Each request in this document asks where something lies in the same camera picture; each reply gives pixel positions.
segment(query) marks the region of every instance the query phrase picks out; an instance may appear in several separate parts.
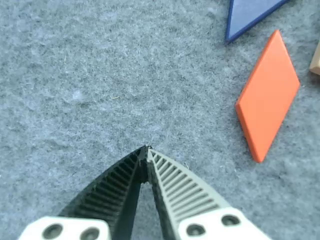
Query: gray carpet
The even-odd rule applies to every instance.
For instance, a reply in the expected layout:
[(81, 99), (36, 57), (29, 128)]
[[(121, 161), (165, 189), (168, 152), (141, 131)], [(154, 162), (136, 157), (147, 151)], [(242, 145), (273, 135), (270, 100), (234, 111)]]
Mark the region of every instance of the gray carpet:
[[(0, 2), (0, 234), (56, 215), (143, 144), (187, 164), (275, 240), (320, 239), (320, 1), (225, 45), (228, 0)], [(235, 102), (280, 29), (301, 87), (263, 164)], [(148, 185), (134, 240), (160, 240)]]

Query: blue triangle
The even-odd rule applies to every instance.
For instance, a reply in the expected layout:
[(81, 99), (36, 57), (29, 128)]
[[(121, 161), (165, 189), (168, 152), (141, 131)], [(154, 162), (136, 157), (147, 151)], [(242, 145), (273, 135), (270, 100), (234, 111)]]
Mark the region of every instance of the blue triangle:
[(288, 1), (231, 0), (225, 41), (234, 41)]

